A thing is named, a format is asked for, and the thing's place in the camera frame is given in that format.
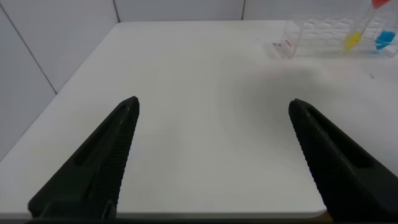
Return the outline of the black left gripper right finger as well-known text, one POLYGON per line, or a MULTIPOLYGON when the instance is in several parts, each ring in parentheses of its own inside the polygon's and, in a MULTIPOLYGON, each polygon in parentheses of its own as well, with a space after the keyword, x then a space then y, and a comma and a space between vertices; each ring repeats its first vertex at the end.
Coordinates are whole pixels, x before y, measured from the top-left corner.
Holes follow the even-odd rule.
POLYGON ((311 104, 294 99, 289 117, 334 221, 397 221, 396 175, 311 104))

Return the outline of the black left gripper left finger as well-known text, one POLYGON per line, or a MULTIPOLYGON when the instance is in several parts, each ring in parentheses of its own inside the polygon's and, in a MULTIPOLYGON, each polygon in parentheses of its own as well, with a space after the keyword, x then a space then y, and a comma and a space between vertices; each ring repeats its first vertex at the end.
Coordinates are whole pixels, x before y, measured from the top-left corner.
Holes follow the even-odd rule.
POLYGON ((117 105, 31 198, 33 218, 107 220, 116 209, 139 117, 132 96, 117 105))

